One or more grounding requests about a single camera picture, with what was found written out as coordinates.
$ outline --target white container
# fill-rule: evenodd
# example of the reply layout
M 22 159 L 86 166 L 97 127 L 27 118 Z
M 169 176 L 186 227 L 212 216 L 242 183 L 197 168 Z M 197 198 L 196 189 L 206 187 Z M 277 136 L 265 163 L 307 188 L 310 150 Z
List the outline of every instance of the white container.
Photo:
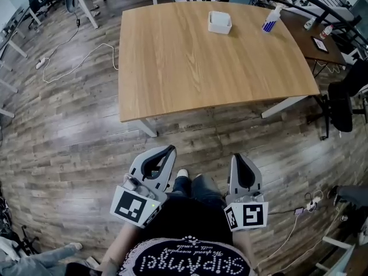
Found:
M 266 18 L 266 21 L 262 25 L 262 29 L 265 33 L 270 33 L 275 26 L 276 22 L 280 19 L 280 11 L 282 9 L 282 5 L 276 6 L 276 9 L 272 10 L 269 16 Z
M 208 13 L 208 30 L 210 32 L 227 35 L 231 27 L 230 14 L 219 11 L 210 11 Z

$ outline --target sneaker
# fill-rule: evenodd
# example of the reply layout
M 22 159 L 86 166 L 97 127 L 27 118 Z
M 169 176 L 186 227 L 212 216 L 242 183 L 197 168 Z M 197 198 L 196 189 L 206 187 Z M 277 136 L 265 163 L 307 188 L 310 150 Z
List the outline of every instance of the sneaker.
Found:
M 91 11 L 91 14 L 93 17 L 99 16 L 100 12 L 99 11 Z
M 184 168 L 180 169 L 178 171 L 177 178 L 179 178 L 179 177 L 186 177 L 186 178 L 188 178 L 189 177 L 188 171 L 185 170 Z
M 79 251 L 83 248 L 82 244 L 81 244 L 81 243 L 79 243 L 79 242 L 72 242 L 72 243 L 70 243 L 70 245 L 71 245 L 71 246 L 75 246 L 75 248 L 76 248 L 77 250 L 79 250 Z
M 338 193 L 338 186 L 335 185 L 333 188 L 329 190 L 327 193 L 327 199 L 330 200 L 332 197 L 336 196 Z
M 86 262 L 88 263 L 88 265 L 90 266 L 90 268 L 92 269 L 96 269 L 98 266 L 99 266 L 99 263 L 94 259 L 92 258 L 91 256 L 89 256 L 87 259 L 86 259 Z

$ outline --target white cable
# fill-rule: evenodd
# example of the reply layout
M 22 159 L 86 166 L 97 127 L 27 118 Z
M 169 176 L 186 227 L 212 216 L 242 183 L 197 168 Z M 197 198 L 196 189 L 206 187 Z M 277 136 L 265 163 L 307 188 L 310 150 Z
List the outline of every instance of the white cable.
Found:
M 46 70 L 46 68 L 48 67 L 48 65 L 50 64 L 50 58 L 45 58 L 46 60 L 48 60 L 48 63 L 47 63 L 47 65 L 45 66 L 45 68 L 44 68 L 44 76 L 43 76 L 43 81 L 44 82 L 46 82 L 46 83 L 48 83 L 48 84 L 50 84 L 50 83 L 52 83 L 53 81 L 56 81 L 56 80 L 60 80 L 62 77 L 64 77 L 64 76 L 67 76 L 67 75 L 70 75 L 72 72 L 74 72 L 78 67 L 80 67 L 84 62 L 85 62 L 85 60 L 88 58 L 88 56 L 90 56 L 90 54 L 92 53 L 92 52 L 94 52 L 95 50 L 97 50 L 99 47 L 101 47 L 101 46 L 103 46 L 103 45 L 106 45 L 106 46 L 109 46 L 109 47 L 111 47 L 112 49 L 113 49 L 113 66 L 114 66 L 114 68 L 115 68 L 115 70 L 119 70 L 118 68 L 116 68 L 116 66 L 115 66 L 115 61 L 114 61 L 114 51 L 115 51 L 115 49 L 114 49 L 114 47 L 112 47 L 111 45 L 109 45 L 109 44 L 106 44 L 106 43 L 102 43 L 101 45 L 99 45 L 98 47 L 96 47 L 96 48 L 94 48 L 92 51 L 90 51 L 88 54 L 87 54 L 87 56 L 81 61 L 81 63 L 79 63 L 75 68 L 73 68 L 70 72 L 68 72 L 67 74 L 65 74 L 65 75 L 62 75 L 62 76 L 60 76 L 60 77 L 58 77 L 57 79 L 53 79 L 53 80 L 51 80 L 51 81 L 47 81 L 47 80 L 45 80 L 45 70 Z
M 268 260 L 269 258 L 271 258 L 274 254 L 276 254 L 276 252 L 278 252 L 287 242 L 288 242 L 288 240 L 289 240 L 289 238 L 291 237 L 291 235 L 292 235 L 292 233 L 293 233 L 293 231 L 294 231 L 294 229 L 295 229 L 295 227 L 296 227 L 296 225 L 297 225 L 297 220 L 298 220 L 298 217 L 300 216 L 300 214 L 298 214 L 298 216 L 295 218 L 295 223 L 294 223 L 294 227 L 293 227 L 293 229 L 292 229 L 292 231 L 290 232 L 290 234 L 289 234 L 289 236 L 286 238 L 286 240 L 285 240 L 285 242 L 283 243 L 283 244 L 281 244 L 281 246 L 276 250 L 276 251 L 274 251 L 274 253 L 273 254 L 271 254 L 270 256 L 268 256 L 266 259 L 263 259 L 263 260 L 261 260 L 258 264 L 257 264 L 257 267 L 261 264 L 261 263 L 263 263 L 264 261 L 266 261 L 266 260 Z
M 327 231 L 326 231 L 326 233 L 325 233 L 325 235 L 324 236 L 327 236 L 327 234 L 328 234 L 328 232 L 329 232 L 329 230 L 331 229 L 331 227 L 332 227 L 332 225 L 334 224 L 334 222 L 335 222 L 335 220 L 336 220 L 336 218 L 338 217 L 338 215 L 339 215 L 339 213 L 340 213 L 340 211 L 342 210 L 339 210 L 339 208 L 336 208 L 336 210 L 338 211 L 338 213 L 336 214 L 336 216 L 335 216 L 335 218 L 334 218 L 334 220 L 332 221 L 332 223 L 331 223 L 331 225 L 328 227 L 328 229 L 327 229 Z M 305 254 L 307 254 L 309 251 L 311 251 L 311 250 L 313 250 L 320 242 L 322 241 L 322 239 L 320 239 L 312 248 L 310 248 L 309 250 L 307 250 L 305 253 L 303 253 L 301 256 L 299 256 L 298 258 L 296 258 L 292 263 L 290 263 L 288 266 L 286 266 L 285 268 L 283 268 L 283 269 L 281 269 L 281 270 L 279 270 L 279 271 L 277 271 L 276 273 L 279 273 L 279 272 L 282 272 L 282 271 L 284 271 L 284 270 L 286 270 L 286 269 L 288 269 L 291 265 L 293 265 L 296 261 L 298 261 L 300 258 L 302 258 Z
M 329 67 L 327 66 L 327 64 L 320 64 L 318 61 L 317 61 L 318 65 L 320 67 L 327 67 L 327 69 L 329 70 L 330 73 L 334 73 L 334 72 L 337 72 L 338 74 L 340 73 L 340 68 L 339 66 L 336 64 L 335 66 L 338 68 L 337 70 L 333 67 L 332 70 L 329 69 Z
M 321 197 L 321 200 L 323 199 L 323 192 L 322 192 L 322 190 L 320 190 L 320 189 L 318 189 L 318 190 L 316 190 L 315 192 L 313 192 L 313 199 L 315 199 L 316 198 L 316 193 L 317 192 L 320 192 L 321 194 L 322 194 L 322 197 Z

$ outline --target cable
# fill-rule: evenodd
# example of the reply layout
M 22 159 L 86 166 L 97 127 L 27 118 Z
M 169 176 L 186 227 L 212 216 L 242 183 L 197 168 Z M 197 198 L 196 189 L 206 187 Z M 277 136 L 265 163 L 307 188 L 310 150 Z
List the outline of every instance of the cable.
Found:
M 333 67 L 332 70 L 329 69 L 329 67 L 327 66 L 327 64 L 320 64 L 318 61 L 316 61 L 318 63 L 318 65 L 320 67 L 327 67 L 327 69 L 329 70 L 330 73 L 334 73 L 334 72 L 337 72 L 338 74 L 340 73 L 340 68 L 339 66 L 336 64 L 335 66 L 338 68 L 337 70 Z
M 106 44 L 106 43 L 102 43 L 102 44 L 100 44 L 98 47 L 96 47 L 96 48 L 94 48 L 92 51 L 90 51 L 88 54 L 87 54 L 87 56 L 81 61 L 81 63 L 79 63 L 75 68 L 73 68 L 70 72 L 68 72 L 67 74 L 65 74 L 65 75 L 62 75 L 62 76 L 60 76 L 60 77 L 58 77 L 58 78 L 56 78 L 56 79 L 53 79 L 53 80 L 51 80 L 51 81 L 47 81 L 47 80 L 45 80 L 45 70 L 46 70 L 46 68 L 48 67 L 48 65 L 50 64 L 50 58 L 46 58 L 46 59 L 48 59 L 48 63 L 47 63 L 47 65 L 45 66 L 45 69 L 44 69 L 44 76 L 43 76 L 43 81 L 44 82 L 46 82 L 46 83 L 48 83 L 48 84 L 50 84 L 50 83 L 52 83 L 52 82 L 54 82 L 54 81 L 56 81 L 56 80 L 60 80 L 61 78 L 63 78 L 63 77 L 65 77 L 65 76 L 67 76 L 67 75 L 70 75 L 72 72 L 74 72 L 78 67 L 80 67 L 84 62 L 85 62 L 85 60 L 88 58 L 88 56 L 90 56 L 90 54 L 92 53 L 92 52 L 94 52 L 95 50 L 97 50 L 99 47 L 101 47 L 101 46 L 103 46 L 103 45 L 106 45 L 106 46 L 109 46 L 109 47 L 111 47 L 112 49 L 113 49 L 113 66 L 114 66 L 114 68 L 115 68 L 115 70 L 119 70 L 118 68 L 116 68 L 116 66 L 115 66 L 115 61 L 114 61 L 114 51 L 115 51 L 115 49 L 114 49 L 114 47 L 112 47 L 111 45 L 109 45 L 109 44 Z
M 76 17 L 76 32 L 74 33 L 74 35 L 73 36 L 71 36 L 70 37 L 70 39 L 68 40 L 68 41 L 66 41 L 66 42 L 64 42 L 64 43 L 61 43 L 61 44 L 59 44 L 53 51 L 52 51 L 52 53 L 51 53 L 51 55 L 48 57 L 48 59 L 50 59 L 51 58 L 51 56 L 52 55 L 54 55 L 54 53 L 56 52 L 56 50 L 61 46 L 61 45 L 64 45 L 64 44 L 67 44 L 67 43 L 69 43 L 70 41 L 71 41 L 71 39 L 73 39 L 74 37 L 75 37 L 75 35 L 78 33 L 78 31 L 79 31 L 79 26 L 81 25 L 81 22 L 80 22 L 80 20 L 79 20 L 79 18 L 78 18 L 78 16 L 75 14 L 75 12 L 73 12 L 74 13 L 74 15 L 75 15 L 75 17 Z
M 292 229 L 292 231 L 290 232 L 290 234 L 289 234 L 289 236 L 286 238 L 286 240 L 285 240 L 285 242 L 283 243 L 283 244 L 281 244 L 281 246 L 276 250 L 276 251 L 274 251 L 273 252 L 273 254 L 271 254 L 270 256 L 268 256 L 266 259 L 263 259 L 263 260 L 261 260 L 258 264 L 257 264 L 257 267 L 261 264 L 261 263 L 263 263 L 264 261 L 266 261 L 266 260 L 268 260 L 269 258 L 271 258 L 274 254 L 276 254 L 276 252 L 278 252 L 287 242 L 288 242 L 288 240 L 289 240 L 289 238 L 291 237 L 291 235 L 292 235 L 292 233 L 293 233 L 293 231 L 294 231 L 294 229 L 295 229 L 295 227 L 296 227 L 296 225 L 297 225 L 297 220 L 298 220 L 298 218 L 299 218 L 299 216 L 300 216 L 300 214 L 296 217 L 296 219 L 295 219 L 295 223 L 294 223 L 294 227 L 293 227 L 293 229 Z
M 335 222 L 335 220 L 336 220 L 336 218 L 338 217 L 338 215 L 340 214 L 340 212 L 341 212 L 341 210 L 339 210 L 339 208 L 336 208 L 336 210 L 338 211 L 338 213 L 336 214 L 336 216 L 335 216 L 335 218 L 333 219 L 333 221 L 332 221 L 332 223 L 331 223 L 331 225 L 328 227 L 328 229 L 327 229 L 327 231 L 326 231 L 326 233 L 325 233 L 325 235 L 324 236 L 327 236 L 327 234 L 328 234 L 328 232 L 329 232 L 329 230 L 331 229 L 331 227 L 332 227 L 332 225 L 334 224 L 334 222 Z M 283 269 L 281 269 L 281 270 L 279 270 L 279 271 L 277 271 L 276 273 L 279 273 L 279 272 L 282 272 L 282 271 L 284 271 L 284 270 L 286 270 L 286 269 L 288 269 L 291 265 L 293 265 L 296 261 L 298 261 L 300 258 L 302 258 L 305 254 L 307 254 L 309 251 L 311 251 L 311 250 L 313 250 L 320 242 L 322 241 L 322 239 L 320 239 L 312 248 L 310 248 L 309 250 L 307 250 L 305 253 L 303 253 L 301 256 L 299 256 L 298 258 L 296 258 L 294 261 L 292 261 L 292 263 L 290 263 L 288 266 L 286 266 L 285 268 L 283 268 Z
M 322 194 L 322 197 L 321 197 L 321 200 L 323 199 L 323 192 L 322 192 L 322 190 L 320 190 L 320 189 L 318 189 L 318 190 L 316 190 L 315 192 L 313 192 L 313 199 L 315 199 L 316 198 L 316 192 L 320 192 L 321 194 Z

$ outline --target power strip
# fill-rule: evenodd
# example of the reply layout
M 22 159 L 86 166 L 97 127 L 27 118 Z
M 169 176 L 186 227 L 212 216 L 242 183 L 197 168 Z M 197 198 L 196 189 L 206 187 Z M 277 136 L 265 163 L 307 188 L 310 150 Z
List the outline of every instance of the power strip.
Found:
M 322 198 L 316 196 L 310 203 L 306 204 L 307 210 L 313 210 L 316 208 L 317 204 L 321 201 Z

